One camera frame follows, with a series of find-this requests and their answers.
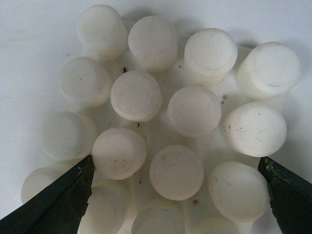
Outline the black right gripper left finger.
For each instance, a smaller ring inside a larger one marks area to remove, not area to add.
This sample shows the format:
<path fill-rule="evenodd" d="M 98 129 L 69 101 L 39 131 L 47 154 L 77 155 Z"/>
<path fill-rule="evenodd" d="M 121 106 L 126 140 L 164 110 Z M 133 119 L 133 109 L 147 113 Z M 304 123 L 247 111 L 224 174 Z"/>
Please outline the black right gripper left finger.
<path fill-rule="evenodd" d="M 2 234 L 76 234 L 92 194 L 88 155 L 24 205 L 1 219 Z"/>

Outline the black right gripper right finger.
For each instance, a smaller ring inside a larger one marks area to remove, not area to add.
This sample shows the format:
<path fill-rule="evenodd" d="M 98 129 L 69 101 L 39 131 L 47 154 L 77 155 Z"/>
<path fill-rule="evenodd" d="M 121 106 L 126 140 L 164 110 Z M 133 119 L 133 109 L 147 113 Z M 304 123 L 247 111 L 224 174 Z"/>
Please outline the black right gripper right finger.
<path fill-rule="evenodd" d="M 312 232 L 312 184 L 269 157 L 258 171 L 268 183 L 270 207 L 284 234 Z"/>

